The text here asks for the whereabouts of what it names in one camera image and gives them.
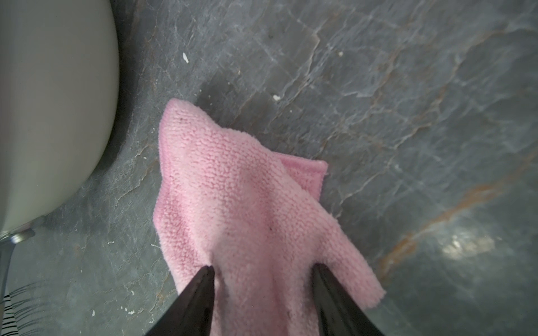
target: microfiber cloth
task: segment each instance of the microfiber cloth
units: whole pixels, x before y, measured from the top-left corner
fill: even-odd
[[[311,276],[326,264],[361,308],[384,291],[320,206],[327,163],[271,152],[171,100],[159,127],[162,184],[153,214],[178,292],[215,268],[211,335],[318,335]]]

